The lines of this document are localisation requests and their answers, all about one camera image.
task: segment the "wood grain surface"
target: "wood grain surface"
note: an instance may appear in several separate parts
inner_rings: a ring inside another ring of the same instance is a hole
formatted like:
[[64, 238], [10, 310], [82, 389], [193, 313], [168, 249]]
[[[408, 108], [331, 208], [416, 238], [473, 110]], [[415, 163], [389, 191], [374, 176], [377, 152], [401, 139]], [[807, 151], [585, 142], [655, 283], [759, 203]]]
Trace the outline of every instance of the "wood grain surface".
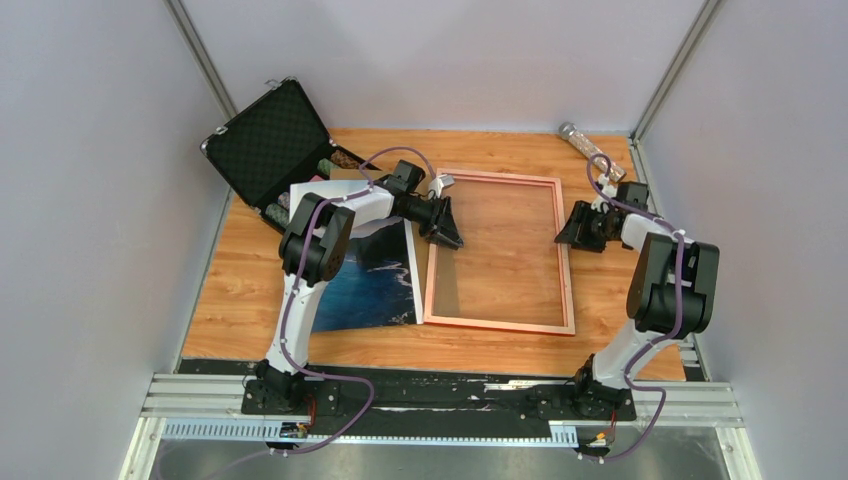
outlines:
[[438, 173], [456, 181], [448, 193], [465, 246], [430, 246], [424, 322], [573, 334], [565, 248], [551, 241], [565, 223], [559, 178]]
[[[566, 212], [591, 201], [586, 159], [553, 134], [433, 130], [333, 129], [340, 145], [367, 157], [392, 145], [424, 152], [437, 168], [555, 176]], [[625, 137], [592, 140], [635, 180]], [[394, 168], [412, 154], [392, 152], [375, 164]], [[274, 334], [283, 295], [280, 234], [236, 199], [230, 208], [183, 348], [185, 357], [258, 360]], [[638, 255], [612, 243], [603, 254], [571, 250], [577, 334], [572, 337], [441, 325], [367, 328], [312, 335], [310, 361], [322, 364], [573, 374], [627, 321], [625, 299]], [[641, 378], [683, 380], [675, 347], [657, 355]]]

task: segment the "glass pane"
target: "glass pane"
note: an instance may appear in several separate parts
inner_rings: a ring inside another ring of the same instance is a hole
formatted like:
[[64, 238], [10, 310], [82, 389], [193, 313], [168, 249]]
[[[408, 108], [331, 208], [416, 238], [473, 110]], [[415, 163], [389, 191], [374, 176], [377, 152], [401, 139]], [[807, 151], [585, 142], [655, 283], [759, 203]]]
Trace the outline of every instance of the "glass pane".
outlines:
[[448, 193], [465, 246], [438, 249], [432, 313], [562, 326], [551, 186], [456, 176]]

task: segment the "case lid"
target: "case lid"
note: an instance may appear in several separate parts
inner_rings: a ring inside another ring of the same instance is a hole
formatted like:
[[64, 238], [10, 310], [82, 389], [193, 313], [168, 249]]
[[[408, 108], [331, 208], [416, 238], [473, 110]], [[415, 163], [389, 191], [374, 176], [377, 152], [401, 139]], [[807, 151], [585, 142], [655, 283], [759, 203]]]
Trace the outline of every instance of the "case lid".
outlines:
[[300, 83], [290, 77], [275, 85], [201, 145], [206, 158], [250, 206], [330, 142]]

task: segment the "cylindrical bottle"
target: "cylindrical bottle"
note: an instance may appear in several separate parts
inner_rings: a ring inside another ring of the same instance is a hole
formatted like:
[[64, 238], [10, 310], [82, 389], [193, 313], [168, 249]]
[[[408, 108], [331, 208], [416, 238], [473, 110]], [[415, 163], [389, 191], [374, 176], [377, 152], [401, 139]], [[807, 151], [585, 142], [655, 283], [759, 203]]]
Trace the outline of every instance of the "cylindrical bottle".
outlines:
[[[571, 122], [565, 122], [560, 125], [559, 136], [562, 137], [562, 139], [566, 142], [573, 145], [574, 148], [576, 148], [580, 153], [585, 155], [586, 158], [591, 158], [592, 155], [595, 155], [596, 153], [604, 153], [601, 151], [600, 148], [598, 148], [597, 145], [592, 143], [592, 141], [589, 140], [586, 135], [580, 133], [580, 131], [577, 130], [577, 127], [575, 127], [574, 124]], [[610, 163], [610, 179], [613, 182], [620, 182], [621, 179], [624, 178], [625, 175], [627, 175], [627, 172], [623, 168], [616, 165], [615, 162], [612, 161], [612, 159], [610, 159]], [[594, 160], [594, 164], [596, 167], [600, 168], [602, 172], [606, 171], [606, 163], [603, 161], [603, 159], [596, 158]]]

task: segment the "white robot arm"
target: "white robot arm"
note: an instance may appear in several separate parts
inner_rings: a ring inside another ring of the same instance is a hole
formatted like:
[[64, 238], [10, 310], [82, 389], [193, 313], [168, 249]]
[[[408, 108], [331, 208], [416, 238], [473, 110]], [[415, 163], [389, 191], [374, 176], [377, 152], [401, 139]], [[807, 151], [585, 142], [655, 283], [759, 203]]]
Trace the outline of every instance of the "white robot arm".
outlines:
[[[266, 383], [282, 397], [297, 396], [292, 394], [292, 385], [299, 380], [293, 363], [303, 367], [308, 362], [309, 337], [318, 304], [327, 283], [341, 268], [350, 238], [367, 236], [392, 223], [386, 219], [402, 217], [418, 223], [419, 234], [431, 243], [453, 249], [463, 246], [450, 197], [443, 196], [453, 179], [439, 176], [429, 185], [433, 194], [422, 197], [414, 192], [423, 178], [421, 168], [401, 160], [391, 175], [371, 187], [365, 180], [291, 186], [293, 215], [279, 251], [285, 271], [283, 307], [265, 360], [257, 367], [257, 379], [267, 379]], [[368, 193], [354, 195], [366, 189]], [[313, 214], [326, 198], [342, 200], [324, 206], [313, 229]], [[284, 346], [291, 361], [286, 358]]]

